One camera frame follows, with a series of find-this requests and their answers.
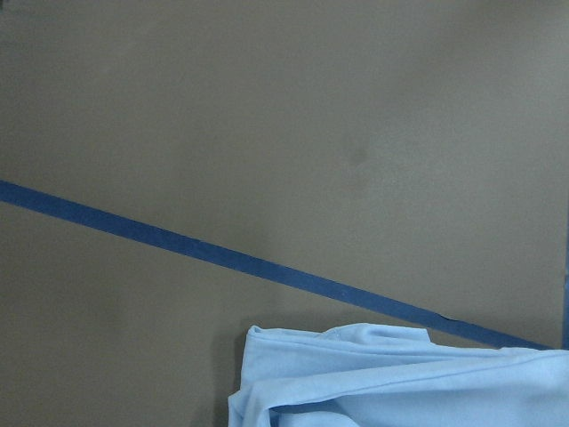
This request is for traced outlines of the light blue t-shirt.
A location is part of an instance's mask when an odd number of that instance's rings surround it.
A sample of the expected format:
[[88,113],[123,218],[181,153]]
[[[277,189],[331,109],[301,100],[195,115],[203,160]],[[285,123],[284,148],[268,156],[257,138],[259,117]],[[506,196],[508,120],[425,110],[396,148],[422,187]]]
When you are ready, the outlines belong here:
[[247,333],[232,426],[565,426],[564,350],[458,348],[355,324]]

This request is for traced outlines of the blue tape line crosswise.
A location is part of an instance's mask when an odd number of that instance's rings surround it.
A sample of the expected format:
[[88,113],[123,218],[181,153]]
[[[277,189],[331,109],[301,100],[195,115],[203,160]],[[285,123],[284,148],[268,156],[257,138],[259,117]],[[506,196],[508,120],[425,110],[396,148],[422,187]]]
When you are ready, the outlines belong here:
[[38,214],[72,222],[86,228],[184,255],[201,262],[262,278],[279,285],[289,286],[474,342],[498,348],[526,347],[536,350],[548,348],[542,343],[528,341],[521,337],[457,319],[446,318],[432,310],[426,310],[88,205],[55,197],[35,189],[22,187],[12,182],[1,181],[1,201]]

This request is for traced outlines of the blue tape line far lengthwise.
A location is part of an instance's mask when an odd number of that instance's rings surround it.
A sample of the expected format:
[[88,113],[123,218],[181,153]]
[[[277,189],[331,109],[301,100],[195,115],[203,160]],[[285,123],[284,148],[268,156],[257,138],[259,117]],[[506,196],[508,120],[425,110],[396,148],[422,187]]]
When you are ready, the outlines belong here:
[[564,281],[564,300],[563,300],[563,319],[562,319],[562,347],[568,350],[569,347],[569,269],[568,261],[565,263]]

